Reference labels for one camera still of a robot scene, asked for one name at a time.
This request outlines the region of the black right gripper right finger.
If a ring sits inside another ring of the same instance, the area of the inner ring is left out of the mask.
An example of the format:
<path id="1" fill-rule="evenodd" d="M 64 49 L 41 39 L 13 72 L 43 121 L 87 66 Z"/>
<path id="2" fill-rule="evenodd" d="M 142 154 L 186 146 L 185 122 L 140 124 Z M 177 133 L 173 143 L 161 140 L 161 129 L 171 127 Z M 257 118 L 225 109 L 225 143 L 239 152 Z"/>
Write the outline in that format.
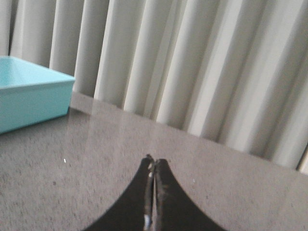
<path id="1" fill-rule="evenodd" d="M 187 195 L 165 159 L 155 167 L 157 231 L 223 231 Z"/>

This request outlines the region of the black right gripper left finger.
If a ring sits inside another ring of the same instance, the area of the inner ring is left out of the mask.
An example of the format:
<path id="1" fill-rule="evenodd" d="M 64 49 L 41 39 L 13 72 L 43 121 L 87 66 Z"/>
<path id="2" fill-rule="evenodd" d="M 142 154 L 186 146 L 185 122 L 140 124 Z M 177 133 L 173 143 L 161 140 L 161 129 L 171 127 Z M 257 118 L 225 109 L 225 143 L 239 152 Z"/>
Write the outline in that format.
<path id="1" fill-rule="evenodd" d="M 152 225 L 154 159 L 147 154 L 121 196 L 86 231 L 149 231 Z"/>

